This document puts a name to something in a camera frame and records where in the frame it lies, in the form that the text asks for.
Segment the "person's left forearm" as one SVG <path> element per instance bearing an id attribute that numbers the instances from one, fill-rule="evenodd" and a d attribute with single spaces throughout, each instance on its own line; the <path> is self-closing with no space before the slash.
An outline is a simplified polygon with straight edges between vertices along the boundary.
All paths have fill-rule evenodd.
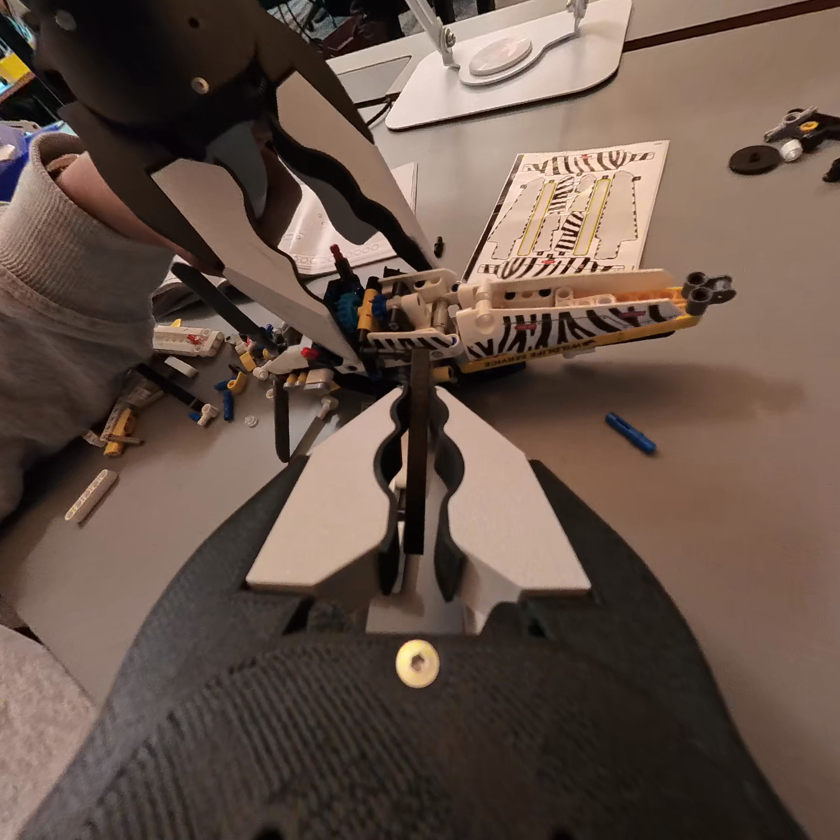
<path id="1" fill-rule="evenodd" d="M 151 297 L 174 253 L 124 210 L 82 143 L 40 134 L 1 225 L 1 516 L 25 475 L 101 420 L 151 355 Z"/>

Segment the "zebra striped lego helicopter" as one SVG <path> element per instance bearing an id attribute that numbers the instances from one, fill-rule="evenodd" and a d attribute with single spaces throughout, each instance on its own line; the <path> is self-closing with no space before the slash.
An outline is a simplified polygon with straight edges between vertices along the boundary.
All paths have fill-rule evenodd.
<path id="1" fill-rule="evenodd" d="M 696 326 L 737 295 L 730 276 L 662 269 L 613 270 L 587 257 L 480 265 L 475 281 L 448 269 L 409 275 L 385 268 L 363 287 L 348 269 L 322 302 L 361 362 L 353 366 L 288 329 L 274 358 L 252 370 L 292 390 L 341 387 L 340 377 L 386 388 L 406 380 L 413 352 L 427 352 L 433 383 L 449 385 L 521 369 L 528 361 L 666 338 Z"/>

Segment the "white tablet stand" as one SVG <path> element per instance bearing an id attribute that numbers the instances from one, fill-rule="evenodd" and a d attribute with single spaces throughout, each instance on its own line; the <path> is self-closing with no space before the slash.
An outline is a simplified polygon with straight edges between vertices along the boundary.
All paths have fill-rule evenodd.
<path id="1" fill-rule="evenodd" d="M 450 61 L 436 50 L 416 65 L 385 126 L 414 130 L 596 88 L 618 70 L 633 6 L 593 2 L 579 19 L 560 10 L 458 40 Z"/>

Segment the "blue lego pin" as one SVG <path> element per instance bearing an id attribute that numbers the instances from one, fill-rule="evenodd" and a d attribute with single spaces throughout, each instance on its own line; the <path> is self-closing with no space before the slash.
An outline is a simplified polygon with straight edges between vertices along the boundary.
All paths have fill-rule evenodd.
<path id="1" fill-rule="evenodd" d="M 656 443 L 620 416 L 608 413 L 605 415 L 605 423 L 640 452 L 646 455 L 657 453 Z"/>

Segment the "lego instruction booklet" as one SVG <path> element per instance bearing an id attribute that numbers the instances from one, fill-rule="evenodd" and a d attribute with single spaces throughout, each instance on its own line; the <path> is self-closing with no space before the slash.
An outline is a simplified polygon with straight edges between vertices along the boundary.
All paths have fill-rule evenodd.
<path id="1" fill-rule="evenodd" d="M 360 268 L 394 259 L 396 252 L 383 234 L 376 234 L 356 245 L 342 237 L 331 225 L 314 191 L 302 182 L 301 201 L 289 228 L 280 240 L 279 250 L 295 262 L 298 274 L 304 278 L 322 277 L 334 270 L 331 247 L 339 247 L 352 268 Z M 154 317 L 162 321 L 193 303 L 198 297 L 170 271 L 152 296 Z"/>

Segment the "blue plastic bin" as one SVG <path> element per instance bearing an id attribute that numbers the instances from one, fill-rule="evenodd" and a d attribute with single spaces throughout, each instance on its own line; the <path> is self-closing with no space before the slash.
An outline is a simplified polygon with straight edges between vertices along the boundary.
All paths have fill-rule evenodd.
<path id="1" fill-rule="evenodd" d="M 28 162 L 34 131 L 1 122 L 1 203 L 11 201 L 20 175 Z"/>

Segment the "short white lego beam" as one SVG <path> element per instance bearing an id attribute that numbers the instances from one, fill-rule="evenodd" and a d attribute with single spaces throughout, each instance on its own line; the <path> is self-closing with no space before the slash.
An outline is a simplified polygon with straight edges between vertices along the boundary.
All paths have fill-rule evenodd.
<path id="1" fill-rule="evenodd" d="M 119 479 L 119 472 L 112 469 L 100 471 L 79 498 L 66 511 L 64 521 L 81 524 L 114 488 Z"/>

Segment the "person's left hand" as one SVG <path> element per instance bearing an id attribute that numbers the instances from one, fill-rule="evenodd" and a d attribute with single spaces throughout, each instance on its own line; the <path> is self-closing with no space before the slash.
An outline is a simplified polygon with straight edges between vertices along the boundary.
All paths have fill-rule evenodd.
<path id="1" fill-rule="evenodd" d="M 255 229 L 269 247 L 277 249 L 298 209 L 302 191 L 267 141 L 259 142 L 259 150 L 266 169 L 267 187 L 264 211 Z"/>

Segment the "zebra sticker sheet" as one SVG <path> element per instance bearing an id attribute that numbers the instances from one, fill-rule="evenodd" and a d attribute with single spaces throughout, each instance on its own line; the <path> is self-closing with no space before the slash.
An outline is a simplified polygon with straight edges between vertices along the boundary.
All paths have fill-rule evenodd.
<path id="1" fill-rule="evenodd" d="M 641 267 L 668 140 L 519 154 L 463 281 Z"/>

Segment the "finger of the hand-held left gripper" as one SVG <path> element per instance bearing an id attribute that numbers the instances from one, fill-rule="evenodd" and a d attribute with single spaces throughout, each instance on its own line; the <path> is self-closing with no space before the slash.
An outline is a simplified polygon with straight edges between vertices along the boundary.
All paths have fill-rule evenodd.
<path id="1" fill-rule="evenodd" d="M 272 160 L 241 158 L 230 168 L 218 157 L 176 159 L 154 172 L 151 179 L 180 224 L 166 235 L 339 358 L 342 372 L 364 373 L 358 353 L 327 307 L 304 287 L 291 258 L 258 230 L 270 208 L 271 177 L 284 171 L 276 156 Z"/>
<path id="2" fill-rule="evenodd" d="M 344 115 L 294 70 L 276 87 L 275 148 L 342 239 L 364 245 L 382 235 L 411 268 L 430 270 L 433 248 L 359 116 L 353 107 Z"/>

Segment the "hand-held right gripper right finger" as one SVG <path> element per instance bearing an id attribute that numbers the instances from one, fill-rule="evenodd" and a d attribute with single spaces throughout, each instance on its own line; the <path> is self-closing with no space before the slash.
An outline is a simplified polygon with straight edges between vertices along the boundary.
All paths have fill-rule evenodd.
<path id="1" fill-rule="evenodd" d="M 430 405 L 434 472 L 445 493 L 434 572 L 467 634 L 500 604 L 584 596 L 592 585 L 528 458 L 442 387 Z"/>

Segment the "long white lego beam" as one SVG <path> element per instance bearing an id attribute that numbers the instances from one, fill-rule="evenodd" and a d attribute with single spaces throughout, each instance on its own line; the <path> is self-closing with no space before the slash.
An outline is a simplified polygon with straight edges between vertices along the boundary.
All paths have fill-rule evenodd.
<path id="1" fill-rule="evenodd" d="M 120 394 L 101 430 L 89 429 L 81 439 L 90 446 L 104 449 L 109 435 L 124 434 L 128 446 L 142 445 L 135 433 L 138 418 L 145 408 L 156 403 L 163 395 L 163 391 L 156 385 L 143 377 L 139 378 Z"/>

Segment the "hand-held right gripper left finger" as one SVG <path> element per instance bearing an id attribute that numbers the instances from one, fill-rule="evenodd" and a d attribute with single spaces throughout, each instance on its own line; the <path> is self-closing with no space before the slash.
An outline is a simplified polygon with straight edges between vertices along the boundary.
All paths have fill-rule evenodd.
<path id="1" fill-rule="evenodd" d="M 376 597 L 396 533 L 396 499 L 381 450 L 399 442 L 396 387 L 303 459 L 299 477 L 246 575 L 255 591 Z"/>

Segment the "white lego panel assembly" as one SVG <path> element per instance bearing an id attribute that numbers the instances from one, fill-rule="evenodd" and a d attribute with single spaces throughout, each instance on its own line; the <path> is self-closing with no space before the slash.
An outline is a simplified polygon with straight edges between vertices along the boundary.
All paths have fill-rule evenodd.
<path id="1" fill-rule="evenodd" d="M 157 325 L 153 330 L 152 345 L 159 354 L 213 358 L 224 340 L 224 334 L 218 330 Z"/>

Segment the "small grey black lego assembly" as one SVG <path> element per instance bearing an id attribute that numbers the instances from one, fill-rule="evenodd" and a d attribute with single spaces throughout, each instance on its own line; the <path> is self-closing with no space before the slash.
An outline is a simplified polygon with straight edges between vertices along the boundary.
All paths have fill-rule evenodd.
<path id="1" fill-rule="evenodd" d="M 778 144 L 783 161 L 793 162 L 811 153 L 827 140 L 838 141 L 839 117 L 815 107 L 793 108 L 763 136 L 767 144 Z"/>

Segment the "long black lego beam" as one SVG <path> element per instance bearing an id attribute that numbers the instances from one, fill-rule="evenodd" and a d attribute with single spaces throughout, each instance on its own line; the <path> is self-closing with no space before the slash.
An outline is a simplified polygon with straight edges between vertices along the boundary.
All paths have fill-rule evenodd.
<path id="1" fill-rule="evenodd" d="M 403 532 L 403 551 L 411 555 L 424 553 L 427 456 L 432 394 L 430 354 L 430 350 L 427 349 L 415 349 L 412 353 Z"/>

